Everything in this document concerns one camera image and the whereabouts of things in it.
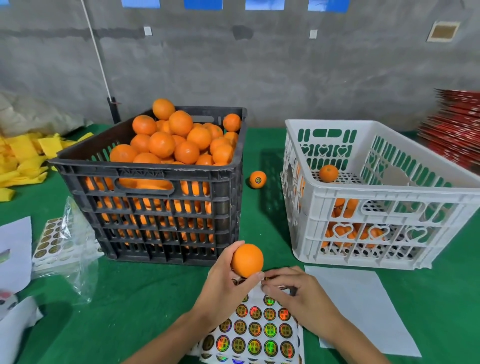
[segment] forearm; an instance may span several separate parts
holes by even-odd
[[[348,364],[389,364],[388,359],[370,340],[343,316],[337,320],[328,340]]]
[[[123,364],[176,364],[208,331],[201,317],[187,312]]]

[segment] right hand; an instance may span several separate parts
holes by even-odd
[[[268,280],[262,281],[262,291],[277,300],[307,330],[332,343],[336,328],[344,319],[317,279],[300,267],[272,269],[265,272]],[[278,286],[295,287],[290,296]]]

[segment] hand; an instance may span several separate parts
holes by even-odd
[[[306,274],[300,267],[269,270],[265,272],[265,277],[270,278],[262,281],[265,294],[288,309],[307,330],[332,343],[343,316],[315,277]],[[295,296],[290,296],[278,286],[295,287],[297,292]]]
[[[203,317],[208,325],[208,331],[226,321],[248,292],[264,278],[264,273],[258,272],[238,286],[233,284],[232,278],[235,275],[230,263],[233,253],[243,244],[245,241],[235,242],[224,249],[208,272],[202,292],[193,306],[192,311]]]

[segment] blue poster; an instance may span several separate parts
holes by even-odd
[[[160,0],[121,0],[121,4],[124,8],[160,9]]]
[[[187,10],[222,10],[223,0],[183,0]]]
[[[245,10],[283,10],[285,0],[246,0]]]
[[[347,12],[350,0],[309,0],[310,12]]]

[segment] green surface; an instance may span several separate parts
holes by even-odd
[[[299,264],[290,248],[279,177],[285,134],[285,129],[250,129],[243,154],[245,177],[254,170],[268,176],[261,190],[244,186],[240,223],[240,237],[262,249],[265,269]],[[67,188],[51,172],[43,184],[15,189],[14,200],[0,204],[0,225],[31,215],[36,244],[46,220],[62,215]],[[479,222],[477,214],[432,270],[376,269],[423,355],[389,356],[393,363],[480,363],[480,278],[478,257],[471,250],[478,242]],[[45,317],[27,330],[18,363],[119,363],[192,307],[207,272],[205,267],[120,263],[102,257],[97,289],[88,305],[77,303],[63,277],[36,279],[19,296],[35,296]],[[375,315],[375,307],[361,309]],[[321,349],[309,332],[305,353],[307,364],[341,362],[336,351]],[[192,357],[182,360],[196,362]]]

